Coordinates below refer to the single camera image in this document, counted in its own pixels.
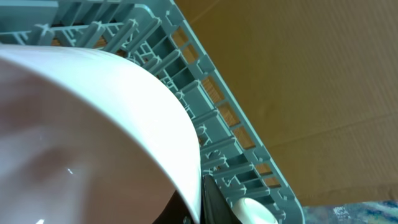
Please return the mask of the pink bowl with food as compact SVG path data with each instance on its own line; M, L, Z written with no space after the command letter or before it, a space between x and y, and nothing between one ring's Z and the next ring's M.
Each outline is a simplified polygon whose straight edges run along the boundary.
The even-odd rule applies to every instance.
M197 134L155 76L101 50L1 46L1 222L200 221Z

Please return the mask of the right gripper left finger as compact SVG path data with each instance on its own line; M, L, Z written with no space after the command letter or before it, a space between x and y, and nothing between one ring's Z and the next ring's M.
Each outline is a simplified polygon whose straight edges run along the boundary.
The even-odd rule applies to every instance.
M193 220L185 202L180 194L175 191L162 213L154 220L153 224L192 224Z

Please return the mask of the white bowl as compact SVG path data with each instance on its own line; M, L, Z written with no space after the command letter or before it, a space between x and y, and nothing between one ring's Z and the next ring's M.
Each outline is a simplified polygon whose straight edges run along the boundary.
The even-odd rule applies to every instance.
M242 224L278 224L276 217L252 198L240 198L233 205L232 211Z

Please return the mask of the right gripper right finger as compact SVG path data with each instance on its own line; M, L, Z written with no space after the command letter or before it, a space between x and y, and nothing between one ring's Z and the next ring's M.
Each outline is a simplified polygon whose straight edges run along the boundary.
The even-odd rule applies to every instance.
M211 175L201 181L201 224L241 224Z

